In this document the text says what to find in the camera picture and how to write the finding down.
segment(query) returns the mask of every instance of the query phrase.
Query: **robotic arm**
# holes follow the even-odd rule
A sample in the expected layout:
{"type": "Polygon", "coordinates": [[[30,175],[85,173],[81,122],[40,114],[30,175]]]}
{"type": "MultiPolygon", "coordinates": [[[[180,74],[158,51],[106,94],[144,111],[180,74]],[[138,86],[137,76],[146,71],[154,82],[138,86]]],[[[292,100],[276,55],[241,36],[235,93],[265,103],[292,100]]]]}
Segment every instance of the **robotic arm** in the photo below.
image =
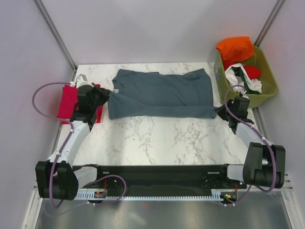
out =
{"type": "MultiPolygon", "coordinates": [[[[75,105],[70,119],[73,124],[73,129],[70,130],[72,134],[67,133],[67,136],[71,135],[70,138],[68,140],[64,138],[48,160],[38,162],[35,168],[38,191],[42,198],[49,198],[51,189],[54,199],[73,200],[79,188],[95,181],[98,176],[98,166],[85,165],[74,171],[72,165],[83,140],[92,130],[96,121],[96,110],[108,101],[110,90],[101,89],[93,83],[88,83],[84,75],[78,76],[76,82],[72,82],[71,85],[78,89],[78,103],[75,105]],[[55,164],[54,174],[51,174],[51,168],[57,155],[60,156],[55,164]],[[51,176],[53,176],[52,187],[50,187],[51,176]]],[[[249,124],[254,124],[247,119],[248,98],[240,94],[234,100],[229,100],[227,105],[238,118],[249,124]]],[[[266,145],[251,128],[234,119],[224,105],[217,108],[216,112],[223,120],[229,122],[232,131],[248,147],[244,165],[226,164],[223,166],[224,178],[243,181],[249,185],[270,187],[273,180],[273,170],[266,145]],[[263,164],[263,159],[267,160],[266,165],[263,164]]],[[[276,161],[275,188],[281,188],[285,175],[285,149],[282,146],[273,145],[270,141],[267,143],[271,145],[276,161]]]]}

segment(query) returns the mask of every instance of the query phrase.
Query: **gray floor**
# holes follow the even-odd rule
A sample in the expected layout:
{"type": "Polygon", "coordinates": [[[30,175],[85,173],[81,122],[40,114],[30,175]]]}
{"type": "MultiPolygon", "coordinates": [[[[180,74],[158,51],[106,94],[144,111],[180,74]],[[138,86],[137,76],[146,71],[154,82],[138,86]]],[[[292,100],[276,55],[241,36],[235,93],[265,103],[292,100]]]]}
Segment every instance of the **gray floor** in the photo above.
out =
{"type": "MultiPolygon", "coordinates": [[[[80,201],[65,201],[58,214],[80,201]]],[[[37,229],[290,229],[281,194],[250,193],[239,205],[223,207],[211,202],[121,201],[109,206],[83,205],[60,217],[43,211],[37,229]]]]}

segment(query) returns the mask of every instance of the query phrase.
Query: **marble table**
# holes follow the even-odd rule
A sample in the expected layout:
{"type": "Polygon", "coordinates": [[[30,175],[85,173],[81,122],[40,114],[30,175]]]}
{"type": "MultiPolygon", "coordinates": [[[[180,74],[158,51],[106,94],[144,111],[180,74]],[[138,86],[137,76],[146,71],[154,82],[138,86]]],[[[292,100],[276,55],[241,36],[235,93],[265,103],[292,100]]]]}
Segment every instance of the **marble table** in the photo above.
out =
{"type": "MultiPolygon", "coordinates": [[[[161,74],[185,74],[204,68],[211,77],[214,106],[220,106],[213,62],[139,63],[80,65],[90,83],[113,90],[118,70],[129,69],[161,74]]],[[[248,118],[254,121],[249,109],[248,118]]],[[[68,130],[64,125],[60,138],[68,130]]],[[[104,105],[102,122],[95,124],[81,145],[74,165],[210,165],[243,164],[247,147],[221,118],[126,117],[110,120],[104,105]]]]}

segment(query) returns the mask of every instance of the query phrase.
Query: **folded fabric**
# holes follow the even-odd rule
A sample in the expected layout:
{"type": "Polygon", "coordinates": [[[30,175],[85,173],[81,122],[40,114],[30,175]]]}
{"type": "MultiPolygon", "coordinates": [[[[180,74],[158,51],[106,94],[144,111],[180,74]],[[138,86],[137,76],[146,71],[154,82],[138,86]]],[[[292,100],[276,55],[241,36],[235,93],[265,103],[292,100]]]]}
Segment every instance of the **folded fabric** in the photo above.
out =
{"type": "MultiPolygon", "coordinates": [[[[225,70],[224,73],[225,73],[225,76],[226,76],[226,78],[229,81],[231,86],[237,85],[237,84],[245,86],[245,83],[246,83],[246,85],[248,87],[247,90],[251,90],[253,92],[257,91],[260,94],[262,93],[262,83],[258,79],[250,80],[247,72],[244,69],[244,66],[241,63],[236,63],[236,64],[231,65],[230,67],[228,67],[227,70],[225,70]],[[236,75],[235,75],[235,72],[234,72],[234,69],[233,69],[234,67],[235,68],[239,67],[241,69],[241,71],[243,73],[243,76],[241,76],[241,75],[240,76],[242,78],[244,78],[243,82],[241,82],[241,83],[238,82],[238,80],[236,78],[236,75]]],[[[242,92],[243,91],[243,89],[241,87],[236,87],[233,90],[236,91],[236,92],[242,92]]]]}
{"type": "Polygon", "coordinates": [[[120,69],[108,100],[109,118],[128,116],[215,118],[213,90],[204,69],[162,75],[120,69]]]}
{"type": "Polygon", "coordinates": [[[222,60],[242,62],[253,57],[254,45],[249,37],[232,37],[219,42],[216,46],[222,60]]]}
{"type": "MultiPolygon", "coordinates": [[[[231,60],[226,60],[223,61],[224,64],[224,70],[227,70],[231,65],[235,64],[233,61],[231,60]]],[[[254,67],[254,66],[248,66],[248,65],[243,65],[245,71],[247,72],[249,79],[253,80],[253,79],[257,79],[258,77],[261,76],[261,71],[254,67]]]]}
{"type": "MultiPolygon", "coordinates": [[[[70,87],[69,85],[65,85],[62,88],[61,103],[56,117],[70,119],[73,114],[74,106],[77,102],[78,102],[77,88],[70,87]]],[[[96,115],[97,115],[96,123],[101,122],[102,110],[103,110],[103,106],[100,106],[96,111],[96,115]]]]}

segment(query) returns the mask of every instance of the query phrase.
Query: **pile of clothes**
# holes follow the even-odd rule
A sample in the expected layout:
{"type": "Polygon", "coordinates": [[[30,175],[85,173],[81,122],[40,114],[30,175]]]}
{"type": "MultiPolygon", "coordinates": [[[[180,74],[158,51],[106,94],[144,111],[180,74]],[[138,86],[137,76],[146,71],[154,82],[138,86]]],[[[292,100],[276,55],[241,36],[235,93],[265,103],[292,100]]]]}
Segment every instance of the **pile of clothes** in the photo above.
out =
{"type": "MultiPolygon", "coordinates": [[[[258,78],[261,71],[254,66],[241,64],[254,55],[254,45],[249,37],[233,37],[218,43],[216,49],[219,51],[224,64],[225,76],[230,85],[243,85],[248,94],[261,94],[262,83],[258,78]]],[[[241,92],[241,87],[234,91],[241,92]]]]}

